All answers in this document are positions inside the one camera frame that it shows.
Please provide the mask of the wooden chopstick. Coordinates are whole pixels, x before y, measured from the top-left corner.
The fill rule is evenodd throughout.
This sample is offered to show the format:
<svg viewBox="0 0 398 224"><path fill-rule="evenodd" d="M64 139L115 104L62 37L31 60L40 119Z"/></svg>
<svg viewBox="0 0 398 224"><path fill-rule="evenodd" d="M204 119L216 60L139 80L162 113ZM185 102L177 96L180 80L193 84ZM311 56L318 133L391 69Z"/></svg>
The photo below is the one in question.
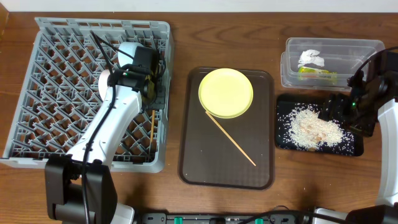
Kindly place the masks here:
<svg viewBox="0 0 398 224"><path fill-rule="evenodd" d="M254 166L256 163L246 154L242 147L229 135L229 133L220 125L219 122L208 112L205 111L206 115L214 122L214 124L223 132L223 134L238 148L238 150L243 154L243 156Z"/></svg>
<svg viewBox="0 0 398 224"><path fill-rule="evenodd" d="M152 145L154 138L154 126L155 126L155 110L152 110L151 127L150 127L150 145Z"/></svg>

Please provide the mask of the pink white bowl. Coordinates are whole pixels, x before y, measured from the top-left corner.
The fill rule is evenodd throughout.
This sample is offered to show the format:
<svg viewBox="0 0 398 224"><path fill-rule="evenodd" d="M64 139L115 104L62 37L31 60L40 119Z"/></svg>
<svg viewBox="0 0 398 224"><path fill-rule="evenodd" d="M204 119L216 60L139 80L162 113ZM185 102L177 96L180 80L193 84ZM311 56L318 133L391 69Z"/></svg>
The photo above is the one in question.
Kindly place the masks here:
<svg viewBox="0 0 398 224"><path fill-rule="evenodd" d="M101 100L105 100L106 91L108 89L108 77L110 76L109 70L103 70L98 79L98 91L101 97Z"/></svg>

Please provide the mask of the yellow plate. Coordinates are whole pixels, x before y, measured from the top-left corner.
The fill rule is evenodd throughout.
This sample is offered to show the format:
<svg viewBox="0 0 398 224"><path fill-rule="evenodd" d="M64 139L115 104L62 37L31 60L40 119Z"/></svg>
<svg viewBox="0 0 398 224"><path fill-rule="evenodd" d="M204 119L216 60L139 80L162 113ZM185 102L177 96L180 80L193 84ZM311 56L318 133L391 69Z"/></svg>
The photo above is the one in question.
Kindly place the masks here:
<svg viewBox="0 0 398 224"><path fill-rule="evenodd" d="M254 98L249 78L232 68L219 68L204 76L198 87L202 107L217 118L230 119L245 113Z"/></svg>

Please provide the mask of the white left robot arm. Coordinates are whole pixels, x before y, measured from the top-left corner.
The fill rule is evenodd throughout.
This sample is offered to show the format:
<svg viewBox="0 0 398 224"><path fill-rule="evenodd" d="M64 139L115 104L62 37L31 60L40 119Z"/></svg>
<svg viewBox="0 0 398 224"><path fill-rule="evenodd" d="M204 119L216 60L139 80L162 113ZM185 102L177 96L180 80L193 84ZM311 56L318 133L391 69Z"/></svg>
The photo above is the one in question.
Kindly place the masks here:
<svg viewBox="0 0 398 224"><path fill-rule="evenodd" d="M111 164L129 123L156 99L160 55L154 49L120 47L127 55L106 77L103 103L84 135L45 165L49 218L63 223L133 223L135 211L118 202Z"/></svg>

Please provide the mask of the white napkin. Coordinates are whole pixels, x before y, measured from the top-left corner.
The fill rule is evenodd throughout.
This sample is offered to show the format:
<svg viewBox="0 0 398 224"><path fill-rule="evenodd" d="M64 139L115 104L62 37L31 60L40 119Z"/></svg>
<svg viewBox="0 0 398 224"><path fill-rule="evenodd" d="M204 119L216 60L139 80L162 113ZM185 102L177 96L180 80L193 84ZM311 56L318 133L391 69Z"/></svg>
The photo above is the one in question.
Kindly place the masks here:
<svg viewBox="0 0 398 224"><path fill-rule="evenodd" d="M298 60L298 68L307 65L307 64L314 64L319 67L324 67L325 66L325 59L322 57L319 57L320 51L317 50L306 50L303 51L299 60Z"/></svg>

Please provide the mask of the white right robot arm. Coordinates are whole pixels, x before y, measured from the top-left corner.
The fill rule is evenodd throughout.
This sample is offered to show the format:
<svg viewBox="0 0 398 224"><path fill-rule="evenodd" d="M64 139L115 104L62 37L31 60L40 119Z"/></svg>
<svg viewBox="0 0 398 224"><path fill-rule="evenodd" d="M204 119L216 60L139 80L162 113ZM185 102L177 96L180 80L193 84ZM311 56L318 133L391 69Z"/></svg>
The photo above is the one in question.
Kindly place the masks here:
<svg viewBox="0 0 398 224"><path fill-rule="evenodd" d="M381 179L376 204L349 212L345 219L322 218L334 223L397 223L397 47L384 49L359 67L348 78L349 95L331 94L318 117L335 119L342 127L362 137L373 135L381 127Z"/></svg>

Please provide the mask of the green yellow snack wrapper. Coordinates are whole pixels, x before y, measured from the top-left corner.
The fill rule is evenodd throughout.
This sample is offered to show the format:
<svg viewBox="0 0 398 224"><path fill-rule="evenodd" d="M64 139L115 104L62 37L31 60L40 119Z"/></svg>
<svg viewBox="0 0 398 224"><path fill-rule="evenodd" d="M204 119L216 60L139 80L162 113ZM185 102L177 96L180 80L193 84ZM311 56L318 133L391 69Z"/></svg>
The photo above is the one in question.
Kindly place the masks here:
<svg viewBox="0 0 398 224"><path fill-rule="evenodd" d="M328 70L322 70L319 68L310 68L302 66L298 69L298 79L306 80L306 79L321 79L328 80L330 83L336 85L337 84L337 73L330 72Z"/></svg>

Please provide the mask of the light blue bowl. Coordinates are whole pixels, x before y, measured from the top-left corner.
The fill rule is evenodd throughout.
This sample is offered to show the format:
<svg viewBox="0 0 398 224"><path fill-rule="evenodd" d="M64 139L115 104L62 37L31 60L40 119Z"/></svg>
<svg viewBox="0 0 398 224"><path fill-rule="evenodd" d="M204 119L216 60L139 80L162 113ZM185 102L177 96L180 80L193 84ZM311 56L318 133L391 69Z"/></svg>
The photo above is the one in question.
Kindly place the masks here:
<svg viewBox="0 0 398 224"><path fill-rule="evenodd" d="M143 47L143 45L138 42L123 42L120 44L119 50L124 52L118 52L118 62L120 67L133 63L136 49L138 47Z"/></svg>

